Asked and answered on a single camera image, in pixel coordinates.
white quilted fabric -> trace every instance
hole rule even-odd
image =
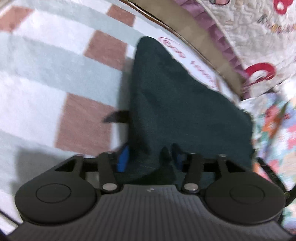
[[[273,66],[275,74],[249,69],[251,97],[295,78],[296,0],[230,0],[223,6],[197,1],[216,21],[245,69],[258,63]]]

black device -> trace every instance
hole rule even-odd
[[[24,223],[8,240],[292,240],[279,224],[287,194],[277,185],[223,154],[205,159],[174,144],[169,156],[186,172],[181,189],[119,184],[114,172],[126,168],[127,145],[67,159],[17,191]],[[96,188],[85,180],[93,171]],[[202,172],[215,173],[206,189]]]

metal rivet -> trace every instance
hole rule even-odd
[[[184,185],[184,189],[188,191],[196,191],[198,189],[198,185],[195,183],[186,183]]]
[[[115,183],[105,183],[103,189],[106,191],[114,191],[117,189],[117,185]]]

blue object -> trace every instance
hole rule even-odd
[[[176,167],[177,167],[177,169],[179,170],[179,171],[182,171],[182,169],[183,169],[183,160],[184,160],[184,154],[177,154],[176,155],[176,161],[175,161],[175,165],[176,165]]]
[[[129,147],[128,145],[122,150],[117,161],[117,172],[124,172],[129,159]]]

round black pad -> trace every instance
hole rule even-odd
[[[63,184],[48,184],[40,187],[37,192],[37,198],[42,202],[57,203],[65,201],[71,195],[71,189]]]
[[[15,195],[21,216],[37,224],[60,224],[87,213],[96,192],[87,181],[68,172],[44,173],[24,184]]]
[[[223,176],[207,188],[205,201],[221,218],[245,225],[269,221],[285,206],[283,191],[252,172]]]

